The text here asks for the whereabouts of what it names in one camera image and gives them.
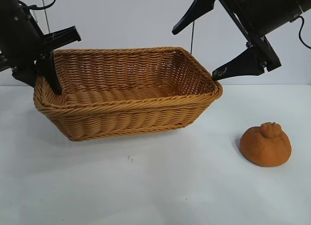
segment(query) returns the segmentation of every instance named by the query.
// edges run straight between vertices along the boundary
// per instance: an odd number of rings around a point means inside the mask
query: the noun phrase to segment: wicker basket
[[[182,128],[222,95],[182,48],[58,50],[54,61],[63,94],[39,77],[34,102],[70,140]]]

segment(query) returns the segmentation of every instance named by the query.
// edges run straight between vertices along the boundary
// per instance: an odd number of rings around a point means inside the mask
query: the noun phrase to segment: wire
[[[17,2],[19,3],[19,4],[21,4],[21,5],[23,5],[23,6],[26,6],[26,7],[28,7],[25,3],[23,3],[21,0],[17,0]]]
[[[194,26],[195,26],[195,21],[193,21],[193,23],[192,23],[192,33],[191,33],[191,50],[190,50],[190,54],[191,54],[191,55],[192,55],[192,50],[193,50]]]
[[[302,21],[302,23],[301,23],[301,28],[300,28],[300,30],[299,30],[299,40],[301,41],[301,43],[302,43],[304,46],[306,46],[308,49],[311,49],[311,46],[309,46],[308,44],[306,44],[306,43],[303,41],[302,37],[301,37],[301,32],[302,32],[302,29],[303,29],[303,27],[304,27],[304,25],[305,25],[305,19],[304,19],[302,16],[298,16],[297,19],[298,19],[298,18],[301,18],[301,21]]]
[[[45,9],[48,9],[51,6],[53,6],[55,4],[55,2],[56,2],[56,0],[52,1],[52,3],[49,5],[43,5],[42,7],[38,7],[37,5],[31,5],[31,6],[28,6],[28,9],[30,9],[30,10],[45,10]]]
[[[49,31],[49,33],[51,33],[49,19],[48,19],[48,14],[47,14],[47,10],[46,9],[44,10],[44,15],[45,15],[45,20],[47,22],[48,31]]]
[[[21,5],[24,5],[24,6],[27,6],[25,3],[23,3],[22,1],[20,0],[17,0],[19,2],[19,4]],[[30,5],[28,6],[28,9],[30,10],[45,10],[45,9],[48,9],[50,8],[51,6],[53,6],[55,4],[56,0],[53,0],[51,4],[49,5],[43,5],[42,7],[38,7],[37,5]]]

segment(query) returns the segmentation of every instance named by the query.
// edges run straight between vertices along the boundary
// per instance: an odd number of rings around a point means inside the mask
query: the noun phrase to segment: white wall
[[[51,31],[77,27],[82,41],[65,48],[182,46],[189,50],[191,27],[178,36],[171,31],[191,1],[58,0],[48,10],[48,20]]]
[[[65,48],[139,48],[181,46],[190,50],[191,26],[171,34],[193,0],[57,0],[47,10],[51,31],[75,25],[82,41]],[[26,0],[28,4],[41,0]],[[46,32],[44,12],[37,12]],[[303,38],[311,44],[311,11],[304,14]],[[311,51],[298,40],[300,20],[288,23],[267,37],[283,66],[262,76],[222,80],[222,84],[311,84]],[[193,55],[208,71],[245,50],[245,39],[217,2],[215,9],[197,20]],[[1,73],[0,85],[20,85],[10,70]]]
[[[21,0],[25,2],[27,5],[34,5],[37,4],[38,6],[42,6],[42,0]],[[43,33],[48,33],[47,23],[44,15],[44,11],[36,11],[35,12],[38,25],[40,26]],[[0,72],[0,86],[19,86],[19,85],[25,85],[24,83],[15,80],[12,77],[12,71],[11,69],[7,69],[3,72]]]

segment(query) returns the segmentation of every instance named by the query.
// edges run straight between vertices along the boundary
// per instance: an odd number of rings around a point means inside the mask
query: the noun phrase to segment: orange toy
[[[284,164],[290,158],[292,147],[279,124],[265,123],[248,129],[240,140],[242,154],[263,167]]]

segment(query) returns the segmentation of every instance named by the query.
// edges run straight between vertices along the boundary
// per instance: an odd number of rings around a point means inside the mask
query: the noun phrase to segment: white tabletop
[[[309,225],[311,86],[225,86],[191,126],[67,140],[30,87],[0,87],[1,225]],[[275,121],[293,153],[277,168],[242,157],[251,126]]]

